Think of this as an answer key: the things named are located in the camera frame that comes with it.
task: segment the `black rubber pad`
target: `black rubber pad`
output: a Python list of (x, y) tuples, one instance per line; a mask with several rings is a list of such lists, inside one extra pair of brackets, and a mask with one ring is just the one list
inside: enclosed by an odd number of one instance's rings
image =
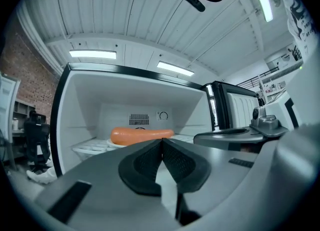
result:
[(235, 164), (235, 165), (240, 165), (240, 166), (243, 166), (243, 167), (248, 167), (248, 168), (251, 168), (254, 165), (253, 161), (245, 161), (245, 160), (241, 160), (241, 159), (238, 159), (238, 158), (230, 159), (229, 163)]
[(48, 213), (62, 223), (66, 223), (81, 203), (91, 184), (77, 181), (48, 211)]

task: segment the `ceiling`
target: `ceiling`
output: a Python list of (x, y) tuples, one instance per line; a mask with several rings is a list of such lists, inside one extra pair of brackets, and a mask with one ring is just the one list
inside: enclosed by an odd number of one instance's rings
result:
[[(265, 22), (258, 0), (22, 0), (20, 23), (61, 74), (68, 62), (123, 65), (171, 76), (159, 61), (194, 71), (177, 77), (199, 84), (223, 79), (292, 43), (281, 2)], [(72, 58), (69, 50), (117, 52), (117, 59)]]

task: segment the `refrigerator vent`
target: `refrigerator vent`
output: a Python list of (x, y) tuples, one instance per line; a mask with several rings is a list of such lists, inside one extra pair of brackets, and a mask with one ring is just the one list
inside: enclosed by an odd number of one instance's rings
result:
[(132, 113), (129, 117), (129, 125), (149, 125), (149, 115), (146, 113)]

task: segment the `red brick wall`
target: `red brick wall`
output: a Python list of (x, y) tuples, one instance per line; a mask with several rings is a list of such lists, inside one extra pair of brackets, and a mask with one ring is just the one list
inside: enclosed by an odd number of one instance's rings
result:
[(46, 115), (50, 123), (59, 76), (32, 46), (16, 15), (8, 23), (4, 37), (0, 71), (21, 80), (17, 98), (35, 105), (36, 111)]

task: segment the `carrot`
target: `carrot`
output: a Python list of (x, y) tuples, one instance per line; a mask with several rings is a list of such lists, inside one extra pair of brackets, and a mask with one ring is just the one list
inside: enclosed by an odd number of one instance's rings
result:
[(114, 144), (130, 146), (135, 143), (150, 141), (155, 139), (170, 138), (175, 133), (171, 129), (131, 129), (126, 127), (116, 127), (111, 132), (111, 141)]

